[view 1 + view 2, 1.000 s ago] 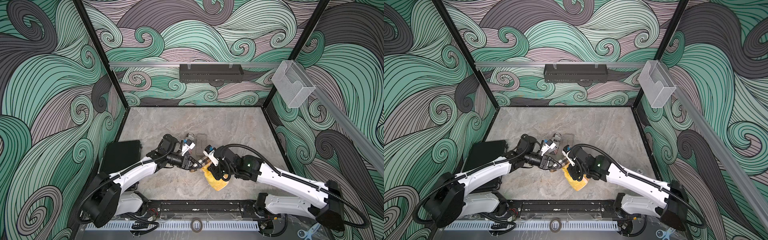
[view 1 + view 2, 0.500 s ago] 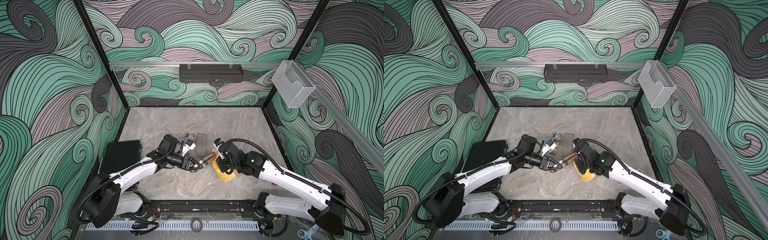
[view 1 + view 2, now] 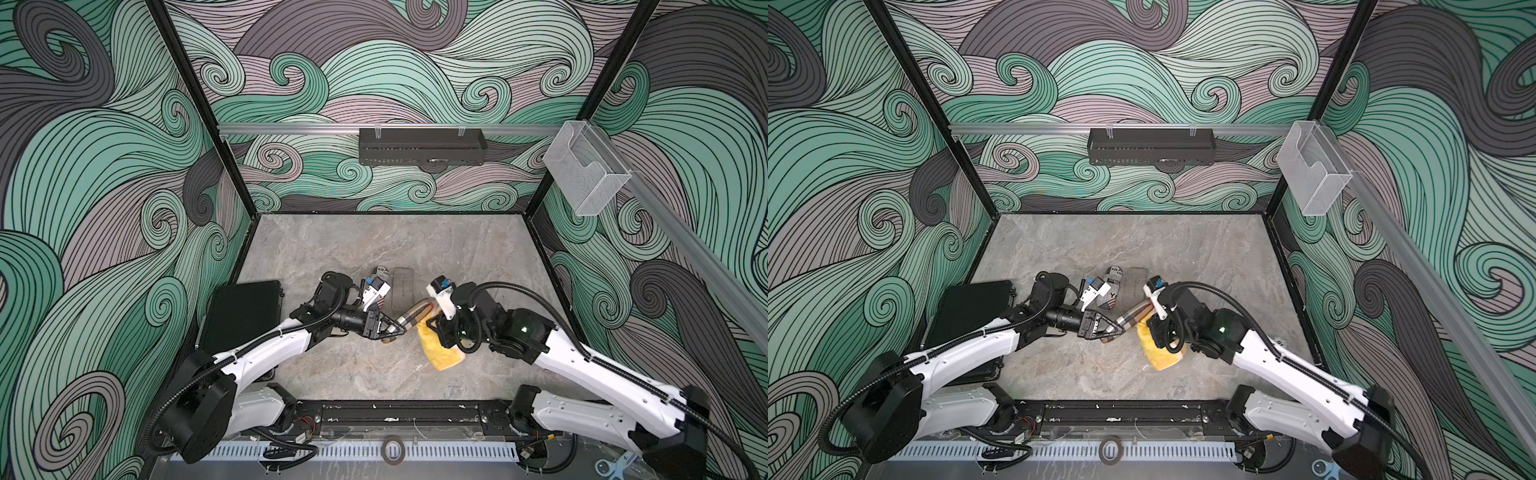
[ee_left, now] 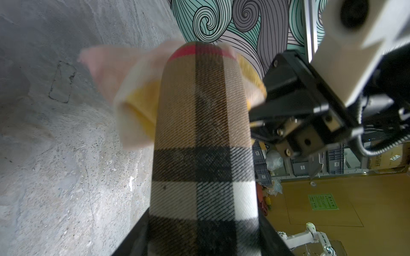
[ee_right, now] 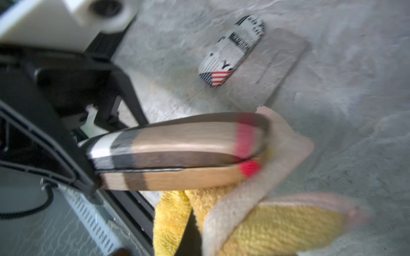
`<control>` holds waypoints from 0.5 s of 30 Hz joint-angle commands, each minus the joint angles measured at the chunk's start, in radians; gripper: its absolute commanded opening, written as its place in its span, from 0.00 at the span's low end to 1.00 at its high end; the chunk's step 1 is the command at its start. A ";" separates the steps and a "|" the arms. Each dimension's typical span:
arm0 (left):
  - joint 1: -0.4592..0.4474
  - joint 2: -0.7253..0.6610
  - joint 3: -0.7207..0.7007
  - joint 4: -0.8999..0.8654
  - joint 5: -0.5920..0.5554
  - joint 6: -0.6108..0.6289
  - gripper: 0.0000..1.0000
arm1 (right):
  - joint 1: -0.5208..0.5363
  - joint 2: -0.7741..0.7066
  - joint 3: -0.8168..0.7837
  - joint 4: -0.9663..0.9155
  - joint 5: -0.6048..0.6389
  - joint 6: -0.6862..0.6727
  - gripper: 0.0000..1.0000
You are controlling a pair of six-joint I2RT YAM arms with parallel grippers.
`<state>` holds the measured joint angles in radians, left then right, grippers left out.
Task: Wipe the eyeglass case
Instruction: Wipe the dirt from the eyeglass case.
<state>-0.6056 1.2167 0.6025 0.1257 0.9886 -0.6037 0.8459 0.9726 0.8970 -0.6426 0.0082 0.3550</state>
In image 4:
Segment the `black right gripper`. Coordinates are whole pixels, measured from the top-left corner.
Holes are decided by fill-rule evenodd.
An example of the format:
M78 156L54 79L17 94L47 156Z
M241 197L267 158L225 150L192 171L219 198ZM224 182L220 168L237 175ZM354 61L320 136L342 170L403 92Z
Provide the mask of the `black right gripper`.
M249 112L251 137L283 157L308 157L363 134L363 126L296 50L275 56L264 83L266 102Z

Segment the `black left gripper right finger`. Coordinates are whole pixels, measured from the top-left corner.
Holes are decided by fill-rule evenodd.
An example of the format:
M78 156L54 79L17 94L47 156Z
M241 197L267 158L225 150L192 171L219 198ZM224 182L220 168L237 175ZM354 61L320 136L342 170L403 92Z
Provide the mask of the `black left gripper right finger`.
M262 256L293 256L291 250L269 223L262 211L259 211L258 220Z

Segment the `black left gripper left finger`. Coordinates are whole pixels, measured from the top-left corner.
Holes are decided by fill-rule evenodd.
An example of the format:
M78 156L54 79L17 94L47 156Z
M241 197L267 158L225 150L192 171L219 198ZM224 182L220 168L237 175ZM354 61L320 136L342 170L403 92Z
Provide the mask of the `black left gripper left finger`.
M147 256L149 208L114 251L112 256Z

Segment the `yellow pink microfiber cloth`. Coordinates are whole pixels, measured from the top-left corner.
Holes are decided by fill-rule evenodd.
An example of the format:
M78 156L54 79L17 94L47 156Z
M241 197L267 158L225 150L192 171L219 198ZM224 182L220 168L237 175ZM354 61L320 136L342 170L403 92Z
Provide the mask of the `yellow pink microfiber cloth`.
M226 44L100 45L79 62L113 105L125 149L248 148L247 112L267 97L256 70Z

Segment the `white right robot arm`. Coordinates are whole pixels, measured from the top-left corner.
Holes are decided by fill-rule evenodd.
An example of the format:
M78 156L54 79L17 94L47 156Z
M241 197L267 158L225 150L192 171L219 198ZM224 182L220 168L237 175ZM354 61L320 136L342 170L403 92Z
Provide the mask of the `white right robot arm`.
M284 158L348 144L376 156L410 138L410 47L387 53L346 107L296 50L276 55L264 77L267 99L249 112L251 136Z

